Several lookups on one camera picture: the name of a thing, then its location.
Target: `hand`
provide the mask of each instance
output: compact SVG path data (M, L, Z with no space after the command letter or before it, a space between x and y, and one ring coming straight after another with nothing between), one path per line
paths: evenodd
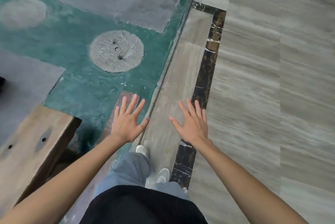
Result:
M142 121L140 125L137 125L137 117L144 107L145 100L143 99L135 111L132 113L137 95L134 94L131 103L126 110L127 97L123 97L121 108L117 106L114 112L114 120L111 127L111 135L119 136L122 140L127 142L133 142L147 127L149 118Z
M184 125L181 126L173 117L170 117L170 121L180 136L197 148L198 143L206 141L208 136L206 110L201 110L197 100L195 101L194 109L191 100L187 99L187 106L190 112L181 101L179 101L179 106L184 114Z

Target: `teal painted floor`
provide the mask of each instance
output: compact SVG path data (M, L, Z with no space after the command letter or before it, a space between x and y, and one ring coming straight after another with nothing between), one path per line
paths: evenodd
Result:
M0 6L11 0L0 0ZM44 105L82 119L77 130L79 150L94 147L122 91L146 99L142 120L191 0L179 0L165 31L158 33L118 19L106 19L56 0L40 0L48 6L47 18L35 28L11 31L0 25L1 48L65 68L65 73ZM107 73L88 56L93 39L107 31L127 30L144 44L141 64L124 73ZM121 152L128 151L130 145Z

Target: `circular metal grate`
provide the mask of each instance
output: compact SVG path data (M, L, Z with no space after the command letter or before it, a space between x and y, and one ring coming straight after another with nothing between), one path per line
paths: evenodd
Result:
M0 21L6 27L17 30L36 27L46 18L47 6L39 0L13 0L0 10Z
M109 31L97 36L90 45L90 58L107 72L126 72L142 61L141 40L127 31Z

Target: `pant leg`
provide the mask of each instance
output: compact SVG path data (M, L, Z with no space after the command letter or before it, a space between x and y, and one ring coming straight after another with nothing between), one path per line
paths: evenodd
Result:
M180 188L179 184L176 182L163 182L155 184L152 189L179 197L181 199L190 200L190 197L182 190L182 188Z
M127 152L115 164L106 178L95 188L93 198L116 185L145 186L150 175L149 159L141 153Z

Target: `white sneaker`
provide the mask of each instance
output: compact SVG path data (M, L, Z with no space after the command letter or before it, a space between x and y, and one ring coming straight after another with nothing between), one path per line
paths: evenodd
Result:
M169 180L170 180L170 170L168 168L162 168L158 174L156 183L160 184L162 182L168 182Z
M149 157L149 152L148 152L148 149L146 149L144 146L142 145L138 145L136 147L136 153L141 153L143 154L144 156L146 157Z

